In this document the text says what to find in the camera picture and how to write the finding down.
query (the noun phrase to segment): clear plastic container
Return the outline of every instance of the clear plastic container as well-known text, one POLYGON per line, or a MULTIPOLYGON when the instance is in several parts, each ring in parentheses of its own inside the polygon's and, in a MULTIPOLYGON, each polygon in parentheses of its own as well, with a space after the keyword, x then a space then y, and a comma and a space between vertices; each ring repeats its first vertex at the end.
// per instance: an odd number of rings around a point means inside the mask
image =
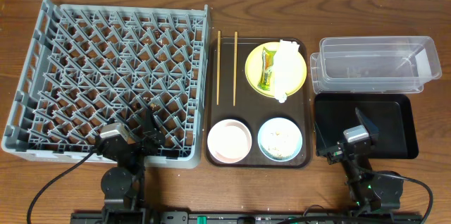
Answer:
POLYGON ((430 37, 334 37, 311 55, 319 92, 418 93, 442 75, 430 37))

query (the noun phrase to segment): blue bowl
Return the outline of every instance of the blue bowl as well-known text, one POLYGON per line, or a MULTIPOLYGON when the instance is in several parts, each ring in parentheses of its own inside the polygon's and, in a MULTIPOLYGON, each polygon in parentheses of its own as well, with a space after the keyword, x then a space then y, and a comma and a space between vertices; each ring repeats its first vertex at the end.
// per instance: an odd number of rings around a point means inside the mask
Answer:
POLYGON ((289 160, 293 159, 294 157, 296 157, 299 154, 299 152, 301 152, 302 133, 299 130, 299 128, 292 121, 290 121, 286 118, 272 118, 272 119, 266 121, 260 127, 259 134, 258 134, 258 144, 259 144, 260 151, 269 159, 271 159, 273 161, 279 161, 279 162, 289 161, 289 160), (295 146, 295 151, 293 152, 292 155, 285 157, 285 158, 280 158, 280 157, 270 154, 265 148, 263 148, 263 146, 262 146, 263 134, 269 128, 278 128, 278 130, 285 130, 285 131, 291 130, 292 133, 299 133, 299 140, 297 141, 297 144, 295 146))

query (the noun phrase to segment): green connector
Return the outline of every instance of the green connector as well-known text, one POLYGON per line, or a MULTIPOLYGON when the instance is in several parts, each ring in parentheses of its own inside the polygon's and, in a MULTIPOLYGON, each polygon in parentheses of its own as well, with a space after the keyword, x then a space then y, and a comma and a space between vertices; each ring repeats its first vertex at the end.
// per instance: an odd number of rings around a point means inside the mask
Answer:
MULTIPOLYGON (((296 218, 296 217, 288 217, 288 220, 291 220, 292 218, 296 218)), ((292 224, 297 224, 297 223, 292 223, 292 224)))
POLYGON ((206 216, 198 216, 197 224, 206 224, 206 216))

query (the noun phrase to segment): wooden table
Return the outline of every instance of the wooden table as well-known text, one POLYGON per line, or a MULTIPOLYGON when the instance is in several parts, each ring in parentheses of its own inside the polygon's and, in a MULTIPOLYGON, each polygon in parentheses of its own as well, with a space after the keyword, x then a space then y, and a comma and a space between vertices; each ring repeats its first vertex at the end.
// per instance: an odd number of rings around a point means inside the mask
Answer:
MULTIPOLYGON (((375 170, 395 170, 428 184, 435 201, 428 223, 451 219, 451 0, 52 0, 155 8, 211 7, 213 31, 232 37, 295 37, 307 55, 324 37, 425 35, 434 39, 443 76, 411 94, 420 154, 414 160, 373 160, 375 170)), ((0 131, 9 114, 42 0, 7 0, 0 18, 0 131)), ((0 223, 24 223, 27 208, 50 179, 71 164, 29 162, 0 151, 0 223)), ((50 187, 35 206, 34 223, 68 223, 76 209, 100 210, 106 164, 84 164, 50 187)), ((350 204, 340 165, 314 157, 305 170, 216 168, 202 157, 192 170, 151 169, 147 199, 164 210, 303 212, 312 204, 350 204)), ((402 211, 424 213, 428 195, 406 182, 402 211)))

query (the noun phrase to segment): bowl with food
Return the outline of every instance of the bowl with food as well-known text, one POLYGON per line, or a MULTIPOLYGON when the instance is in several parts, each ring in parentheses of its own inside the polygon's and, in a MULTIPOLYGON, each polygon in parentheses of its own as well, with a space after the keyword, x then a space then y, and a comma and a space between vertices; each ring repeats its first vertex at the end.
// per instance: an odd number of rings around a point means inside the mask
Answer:
POLYGON ((301 151, 302 133, 291 120, 272 118, 260 127, 258 144, 267 158, 289 161, 301 151))

